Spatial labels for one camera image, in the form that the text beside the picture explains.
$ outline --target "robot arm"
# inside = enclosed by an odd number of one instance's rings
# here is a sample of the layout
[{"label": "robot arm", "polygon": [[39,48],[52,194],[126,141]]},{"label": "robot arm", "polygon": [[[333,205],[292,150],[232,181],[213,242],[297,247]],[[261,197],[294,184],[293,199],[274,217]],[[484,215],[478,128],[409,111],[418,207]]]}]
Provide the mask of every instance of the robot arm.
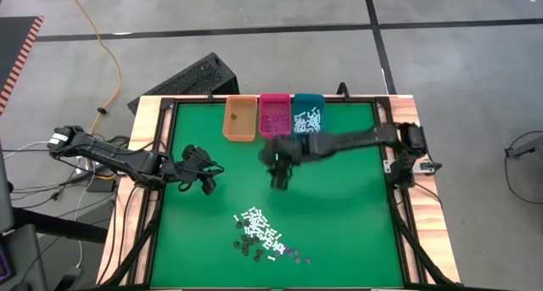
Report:
[{"label": "robot arm", "polygon": [[[224,171],[205,150],[193,145],[185,148],[182,161],[174,162],[168,154],[143,149],[134,151],[97,140],[79,126],[55,128],[48,148],[54,159],[82,156],[113,172],[122,171],[136,184],[151,190],[159,190],[169,182],[180,182],[179,190],[187,191],[198,179],[204,193],[209,195],[216,186],[213,177]],[[214,166],[218,169],[204,171]]]},{"label": "robot arm", "polygon": [[380,145],[397,153],[389,180],[396,185],[410,185],[415,161],[428,152],[424,131],[415,124],[383,124],[368,131],[339,135],[319,132],[275,137],[266,142],[259,157],[269,168],[271,186],[286,190],[293,166],[326,159],[341,151]]}]

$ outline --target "yellow cable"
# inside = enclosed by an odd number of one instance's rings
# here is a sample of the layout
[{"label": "yellow cable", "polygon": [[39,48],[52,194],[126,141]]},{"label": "yellow cable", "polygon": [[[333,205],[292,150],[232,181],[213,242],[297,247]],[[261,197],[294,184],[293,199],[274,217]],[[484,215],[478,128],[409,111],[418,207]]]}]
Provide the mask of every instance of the yellow cable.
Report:
[{"label": "yellow cable", "polygon": [[[98,32],[98,28],[96,28],[96,25],[94,24],[94,21],[92,21],[91,17],[88,15],[87,11],[85,11],[85,9],[83,8],[83,6],[81,6],[81,3],[79,3],[78,0],[74,0],[74,2],[77,4],[77,6],[79,7],[79,9],[82,11],[82,13],[85,15],[85,17],[87,18],[88,22],[91,24],[92,28],[94,29],[94,33],[96,34],[96,38],[98,39],[98,43],[100,44],[100,47],[102,47],[108,54],[109,56],[113,59],[113,61],[115,62],[115,67],[117,68],[117,88],[115,89],[115,92],[113,93],[113,95],[111,95],[111,97],[109,98],[109,100],[104,104],[103,108],[104,109],[107,109],[109,104],[111,104],[111,102],[117,97],[117,95],[119,94],[119,90],[120,90],[120,84],[122,83],[122,75],[120,73],[120,66],[119,66],[119,62],[117,62],[117,58],[113,55],[113,53],[111,53],[111,51],[109,50],[109,48],[107,48],[104,44],[104,42],[102,42],[102,38],[100,37],[100,32]],[[98,123],[100,122],[100,118],[102,117],[102,114],[101,113],[98,113],[96,115],[96,118],[94,119],[94,122],[92,123],[92,126],[91,126],[91,134],[94,133],[94,130],[96,129],[96,127],[98,126]]]}]

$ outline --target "green table surface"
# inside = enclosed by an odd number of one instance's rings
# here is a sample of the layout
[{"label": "green table surface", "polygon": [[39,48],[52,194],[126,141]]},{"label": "green table surface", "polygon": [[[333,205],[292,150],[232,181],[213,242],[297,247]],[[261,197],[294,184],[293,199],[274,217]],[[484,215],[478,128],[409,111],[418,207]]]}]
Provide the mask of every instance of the green table surface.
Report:
[{"label": "green table surface", "polygon": [[[270,187],[258,160],[264,140],[235,143],[222,135],[224,104],[181,104],[172,154],[181,159],[195,144],[225,167],[205,196],[199,182],[181,193],[168,185],[151,277],[152,288],[399,287],[400,262],[378,148],[336,154],[294,168],[288,191]],[[374,125],[370,104],[327,104],[327,132],[363,131]],[[233,243],[243,229],[234,215],[262,210],[279,239],[299,251],[275,261],[262,243],[243,256]]]}]

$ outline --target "pink bin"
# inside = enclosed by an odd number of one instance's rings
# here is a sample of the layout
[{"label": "pink bin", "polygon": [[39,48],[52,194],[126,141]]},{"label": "pink bin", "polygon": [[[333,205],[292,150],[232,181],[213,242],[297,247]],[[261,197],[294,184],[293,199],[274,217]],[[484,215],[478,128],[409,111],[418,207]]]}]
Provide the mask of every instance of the pink bin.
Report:
[{"label": "pink bin", "polygon": [[288,135],[292,131],[290,95],[260,95],[260,134],[265,138]]}]

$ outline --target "wooden table edge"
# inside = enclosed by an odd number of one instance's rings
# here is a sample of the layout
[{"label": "wooden table edge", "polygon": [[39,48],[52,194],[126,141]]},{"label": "wooden table edge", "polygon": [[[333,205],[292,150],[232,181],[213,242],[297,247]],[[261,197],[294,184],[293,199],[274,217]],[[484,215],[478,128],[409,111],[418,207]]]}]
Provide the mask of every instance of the wooden table edge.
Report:
[{"label": "wooden table edge", "polygon": [[[324,95],[327,98],[342,98],[342,95]],[[216,95],[214,98],[227,98],[227,95]],[[351,97],[388,97],[392,109],[392,115],[395,122],[414,122],[419,124],[417,108],[415,100],[412,95],[351,95]],[[142,96],[140,97],[138,110],[134,119],[134,125],[132,128],[131,140],[129,149],[141,148],[147,143],[154,140],[155,132],[157,129],[157,123],[159,121],[160,102],[162,98],[180,98],[180,99],[206,99],[207,95],[180,95],[180,96]],[[164,118],[165,124],[162,127],[163,131],[160,135],[160,139],[165,143],[168,136],[169,124],[171,121],[171,109],[167,110],[166,117]],[[416,182],[420,183],[424,187],[428,188],[432,192],[437,194],[437,187],[433,176],[416,176]],[[109,255],[111,253],[112,243],[115,239],[115,245],[113,246],[113,255],[110,261],[109,267],[104,275],[103,281],[108,279],[111,274],[117,268],[119,262],[120,253],[120,235],[122,234],[122,217],[125,211],[126,201],[133,188],[133,181],[128,177],[123,177],[120,180],[120,185],[117,193],[117,200],[115,202],[116,212],[112,217],[115,220],[111,220],[109,224],[108,237],[104,245],[104,251],[102,260],[98,270],[98,279],[102,276],[104,269],[107,266]],[[149,212],[152,212],[154,208],[154,198],[151,197],[149,202]],[[456,262],[452,253],[451,243],[447,232],[445,218],[443,211],[439,207],[439,203],[423,190],[418,190],[416,187],[410,191],[410,199],[415,216],[415,222],[417,225],[417,234],[419,242],[425,248],[428,255],[432,258],[434,263],[440,268],[440,270],[451,280],[458,282],[459,276],[456,269]],[[123,241],[121,259],[124,259],[128,251],[132,248],[136,236],[137,224],[141,208],[143,206],[143,190],[137,189],[132,195],[131,201],[128,205],[125,237]],[[113,235],[113,224],[116,224],[115,235]],[[411,274],[411,280],[417,281],[416,268],[414,264],[414,257],[412,251],[409,249],[409,245],[405,243],[407,262],[409,272]],[[148,243],[142,249],[137,263],[136,283],[141,283],[144,277],[145,266],[148,256]]]}]

